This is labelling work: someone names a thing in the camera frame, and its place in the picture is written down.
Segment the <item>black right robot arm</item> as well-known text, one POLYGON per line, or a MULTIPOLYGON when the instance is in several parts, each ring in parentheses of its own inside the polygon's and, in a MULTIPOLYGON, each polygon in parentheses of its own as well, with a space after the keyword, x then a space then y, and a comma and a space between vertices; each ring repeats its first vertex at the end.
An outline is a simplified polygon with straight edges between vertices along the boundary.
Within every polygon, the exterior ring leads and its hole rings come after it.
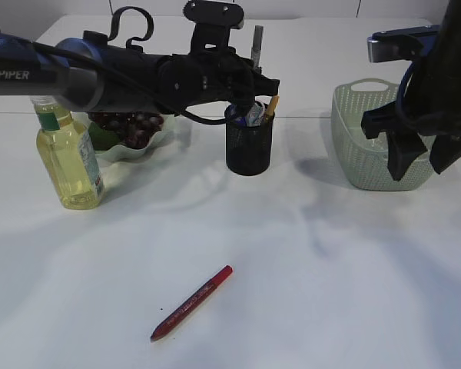
POLYGON ((364 135, 386 134, 395 181, 425 152, 442 173, 461 158, 461 0, 449 2, 441 25, 376 32, 367 44, 370 62, 406 60, 410 66, 395 100, 364 112, 364 135))

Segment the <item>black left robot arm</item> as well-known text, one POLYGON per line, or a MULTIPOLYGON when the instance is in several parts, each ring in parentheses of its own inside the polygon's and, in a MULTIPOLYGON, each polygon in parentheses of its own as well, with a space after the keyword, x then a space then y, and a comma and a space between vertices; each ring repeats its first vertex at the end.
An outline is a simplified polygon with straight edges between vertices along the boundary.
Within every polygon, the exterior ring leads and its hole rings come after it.
POLYGON ((235 3, 189 1, 184 17, 194 23, 186 55, 153 55, 140 36, 113 45, 122 10, 108 34, 86 31, 56 46, 0 33, 0 96, 51 96, 73 112, 146 111, 189 116, 189 107, 225 101, 245 115, 259 96, 275 96, 280 82, 261 74, 230 46, 244 24, 235 3))

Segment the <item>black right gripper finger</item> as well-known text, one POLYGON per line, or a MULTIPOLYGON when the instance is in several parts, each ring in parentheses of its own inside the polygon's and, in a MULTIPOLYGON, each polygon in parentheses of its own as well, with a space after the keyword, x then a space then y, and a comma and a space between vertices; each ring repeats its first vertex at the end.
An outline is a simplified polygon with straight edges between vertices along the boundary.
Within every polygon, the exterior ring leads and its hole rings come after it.
POLYGON ((440 175, 461 158, 461 136, 439 135, 431 148, 429 161, 440 175))
POLYGON ((394 181, 401 181, 411 164, 426 153, 426 146, 417 133, 387 132, 387 168, 394 181))

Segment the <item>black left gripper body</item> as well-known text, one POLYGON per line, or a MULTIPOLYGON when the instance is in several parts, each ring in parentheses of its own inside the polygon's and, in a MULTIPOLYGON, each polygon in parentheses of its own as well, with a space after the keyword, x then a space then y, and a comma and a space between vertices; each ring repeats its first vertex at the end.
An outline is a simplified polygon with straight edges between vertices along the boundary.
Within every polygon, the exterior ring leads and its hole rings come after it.
POLYGON ((231 28, 197 22, 186 55, 161 55, 154 63, 154 111, 180 114, 186 108, 217 101, 250 109, 257 96, 278 94, 280 81, 267 78, 228 45, 231 28))

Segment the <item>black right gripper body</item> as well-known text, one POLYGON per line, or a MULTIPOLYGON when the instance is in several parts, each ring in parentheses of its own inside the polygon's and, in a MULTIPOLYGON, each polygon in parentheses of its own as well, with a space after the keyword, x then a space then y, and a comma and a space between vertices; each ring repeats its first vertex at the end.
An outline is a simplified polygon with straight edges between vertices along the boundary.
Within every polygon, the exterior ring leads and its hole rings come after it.
POLYGON ((361 121, 364 135, 368 139, 374 139, 383 132, 390 154, 403 153, 400 144, 396 142, 397 135, 407 136, 409 139, 416 135, 461 138, 461 111, 437 111, 418 117, 408 115, 407 112, 408 108, 398 100, 364 112, 361 121))

